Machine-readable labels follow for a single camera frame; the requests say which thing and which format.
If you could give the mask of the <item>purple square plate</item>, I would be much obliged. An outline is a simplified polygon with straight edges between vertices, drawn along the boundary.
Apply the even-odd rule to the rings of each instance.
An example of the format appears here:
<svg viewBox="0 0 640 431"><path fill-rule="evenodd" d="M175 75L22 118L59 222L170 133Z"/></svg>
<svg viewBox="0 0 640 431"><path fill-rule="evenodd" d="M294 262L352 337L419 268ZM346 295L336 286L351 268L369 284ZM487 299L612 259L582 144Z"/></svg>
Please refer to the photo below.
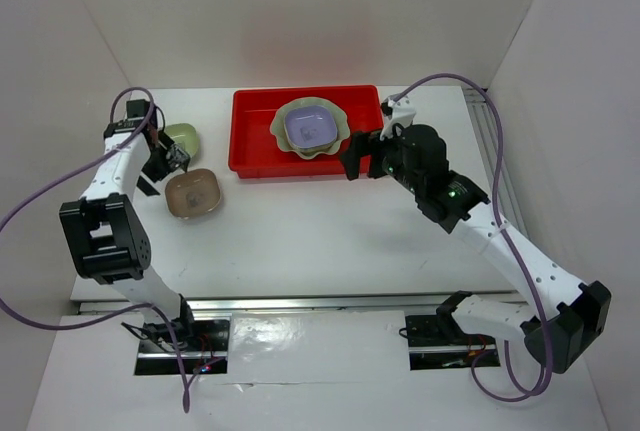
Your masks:
<svg viewBox="0 0 640 431"><path fill-rule="evenodd" d="M289 144L303 151L325 148L338 137L337 125L331 112L321 105L289 111L284 118L284 126Z"/></svg>

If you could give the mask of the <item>pink square plate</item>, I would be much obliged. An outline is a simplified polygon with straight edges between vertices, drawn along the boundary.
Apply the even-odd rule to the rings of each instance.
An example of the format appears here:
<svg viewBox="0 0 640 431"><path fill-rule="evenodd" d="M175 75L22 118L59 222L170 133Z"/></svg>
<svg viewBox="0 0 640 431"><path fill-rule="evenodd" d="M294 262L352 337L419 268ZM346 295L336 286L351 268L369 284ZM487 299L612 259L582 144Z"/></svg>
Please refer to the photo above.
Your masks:
<svg viewBox="0 0 640 431"><path fill-rule="evenodd" d="M214 172L201 168L171 178L165 198L172 216L191 219L213 211L222 201L222 191Z"/></svg>

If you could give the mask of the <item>green square plate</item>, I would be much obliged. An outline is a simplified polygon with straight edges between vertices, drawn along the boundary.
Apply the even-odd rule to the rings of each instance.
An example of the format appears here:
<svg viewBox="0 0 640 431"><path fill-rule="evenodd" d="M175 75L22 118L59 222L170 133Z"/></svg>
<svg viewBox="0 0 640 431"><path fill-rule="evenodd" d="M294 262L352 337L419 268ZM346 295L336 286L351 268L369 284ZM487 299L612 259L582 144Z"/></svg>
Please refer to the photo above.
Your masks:
<svg viewBox="0 0 640 431"><path fill-rule="evenodd" d="M200 137L196 128L189 123L176 123L164 128L165 134L179 145L191 159L198 156L200 150Z"/></svg>

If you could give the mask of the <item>green scalloped bowl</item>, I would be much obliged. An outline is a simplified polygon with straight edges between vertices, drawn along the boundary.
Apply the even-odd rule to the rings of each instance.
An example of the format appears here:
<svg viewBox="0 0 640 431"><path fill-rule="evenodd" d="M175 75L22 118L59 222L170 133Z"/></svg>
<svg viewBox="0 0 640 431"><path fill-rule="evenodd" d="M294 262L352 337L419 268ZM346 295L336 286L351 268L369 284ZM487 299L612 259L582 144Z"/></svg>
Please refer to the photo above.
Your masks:
<svg viewBox="0 0 640 431"><path fill-rule="evenodd" d="M286 137L285 134L285 126L284 126L284 118L289 111L293 109L310 106L310 105L321 105L326 107L332 114L338 130L338 137L336 141L327 146L325 148L316 148L310 151L303 151L299 149L293 148ZM274 119L270 125L270 133L275 137L277 147L280 151L295 153L298 157L303 160L313 160L321 155L336 155L344 141L346 141L350 135L351 131L348 125L348 119L346 113L333 102L320 98L320 97L304 97L295 99L281 106L274 116Z"/></svg>

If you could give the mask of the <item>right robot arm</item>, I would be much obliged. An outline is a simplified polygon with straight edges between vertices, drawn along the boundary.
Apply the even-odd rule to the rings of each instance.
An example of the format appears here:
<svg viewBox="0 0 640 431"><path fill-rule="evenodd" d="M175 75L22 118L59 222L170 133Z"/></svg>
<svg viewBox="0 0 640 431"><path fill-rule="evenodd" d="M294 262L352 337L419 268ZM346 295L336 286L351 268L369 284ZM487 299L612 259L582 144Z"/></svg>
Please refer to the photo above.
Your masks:
<svg viewBox="0 0 640 431"><path fill-rule="evenodd" d="M611 302L609 289L562 269L492 207L470 178L449 167L444 140L427 125L394 125L355 132L340 161L348 179L369 158L368 177L389 176L411 193L417 208L447 234L491 264L524 299L522 305L458 291L436 311L436 330L448 343L483 335L524 344L541 366L565 373L599 337Z"/></svg>

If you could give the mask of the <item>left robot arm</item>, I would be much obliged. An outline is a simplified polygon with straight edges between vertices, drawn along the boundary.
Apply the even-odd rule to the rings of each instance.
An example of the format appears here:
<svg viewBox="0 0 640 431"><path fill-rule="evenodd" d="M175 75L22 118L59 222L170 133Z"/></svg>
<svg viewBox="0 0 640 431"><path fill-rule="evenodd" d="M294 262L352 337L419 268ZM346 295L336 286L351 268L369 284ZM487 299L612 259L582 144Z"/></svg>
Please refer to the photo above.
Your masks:
<svg viewBox="0 0 640 431"><path fill-rule="evenodd" d="M198 327L186 299L154 270L151 241L132 204L143 167L158 149L153 128L134 133L141 123L107 126L105 161L81 197L61 206L59 218L78 275L141 305L144 338L184 350Z"/></svg>

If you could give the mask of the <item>right aluminium rail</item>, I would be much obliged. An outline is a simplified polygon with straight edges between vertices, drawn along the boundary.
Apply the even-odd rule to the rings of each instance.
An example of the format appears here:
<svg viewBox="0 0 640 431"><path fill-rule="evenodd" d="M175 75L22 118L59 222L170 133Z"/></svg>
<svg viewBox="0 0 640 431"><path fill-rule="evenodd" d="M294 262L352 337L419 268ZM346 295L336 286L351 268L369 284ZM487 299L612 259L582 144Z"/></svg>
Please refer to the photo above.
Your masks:
<svg viewBox="0 0 640 431"><path fill-rule="evenodd" d="M469 87L463 87L462 90L485 171L488 174L490 186L493 186L499 144L495 118L481 94ZM505 159L502 159L501 162L501 172L498 183L498 201L500 211L504 217L523 235L527 236L528 231L515 194L511 177L506 167Z"/></svg>

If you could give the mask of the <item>aluminium rail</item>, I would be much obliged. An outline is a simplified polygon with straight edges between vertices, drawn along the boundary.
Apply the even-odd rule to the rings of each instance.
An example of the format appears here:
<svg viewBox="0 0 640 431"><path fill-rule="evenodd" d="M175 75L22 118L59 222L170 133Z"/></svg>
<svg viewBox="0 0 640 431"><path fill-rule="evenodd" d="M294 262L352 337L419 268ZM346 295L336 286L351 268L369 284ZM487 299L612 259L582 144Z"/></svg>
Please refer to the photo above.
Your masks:
<svg viewBox="0 0 640 431"><path fill-rule="evenodd" d="M403 310L408 314L426 314L450 296L445 294L386 294L344 296L301 296L191 299L196 316L234 313L299 313L320 311Z"/></svg>
<svg viewBox="0 0 640 431"><path fill-rule="evenodd" d="M493 186L499 144L495 118L481 94L469 87L463 87L462 90L485 171L488 174L490 186ZM501 172L498 183L498 201L500 211L504 217L523 235L527 236L528 231L515 194L511 177L506 167L505 159L502 159L501 162Z"/></svg>

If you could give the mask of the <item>front aluminium rail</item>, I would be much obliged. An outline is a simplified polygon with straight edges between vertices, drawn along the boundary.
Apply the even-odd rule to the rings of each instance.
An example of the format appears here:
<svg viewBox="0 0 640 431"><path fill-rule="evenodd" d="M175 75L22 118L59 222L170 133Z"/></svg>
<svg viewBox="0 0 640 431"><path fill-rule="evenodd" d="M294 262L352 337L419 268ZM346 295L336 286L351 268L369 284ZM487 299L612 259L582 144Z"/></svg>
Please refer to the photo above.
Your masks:
<svg viewBox="0 0 640 431"><path fill-rule="evenodd" d="M196 316L234 313L299 313L320 311L403 310L408 314L426 314L450 296L445 294L386 294L344 296L301 296L191 299Z"/></svg>

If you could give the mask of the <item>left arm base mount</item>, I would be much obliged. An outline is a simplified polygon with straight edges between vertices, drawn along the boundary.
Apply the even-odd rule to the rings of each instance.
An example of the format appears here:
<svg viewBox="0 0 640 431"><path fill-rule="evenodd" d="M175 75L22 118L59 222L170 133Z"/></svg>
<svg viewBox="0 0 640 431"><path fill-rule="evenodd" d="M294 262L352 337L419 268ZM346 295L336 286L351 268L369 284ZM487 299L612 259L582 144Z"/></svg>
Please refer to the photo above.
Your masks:
<svg viewBox="0 0 640 431"><path fill-rule="evenodd" d="M138 339L134 374L136 376L178 375L175 349L169 341L153 341L141 327L128 323L121 326ZM195 335L179 338L178 345L186 374L194 371L202 375L226 374L228 369L231 320L229 317L197 320L193 323Z"/></svg>

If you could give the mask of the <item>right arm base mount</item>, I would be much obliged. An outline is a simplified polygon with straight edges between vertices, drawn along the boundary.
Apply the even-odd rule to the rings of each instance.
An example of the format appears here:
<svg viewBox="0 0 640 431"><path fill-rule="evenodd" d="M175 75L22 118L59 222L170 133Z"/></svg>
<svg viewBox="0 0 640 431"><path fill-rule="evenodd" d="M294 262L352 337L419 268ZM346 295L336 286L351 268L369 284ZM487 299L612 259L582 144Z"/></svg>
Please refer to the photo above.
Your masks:
<svg viewBox="0 0 640 431"><path fill-rule="evenodd" d="M407 342L411 371L499 367L495 340L484 335L447 337L435 315L408 315L398 334Z"/></svg>

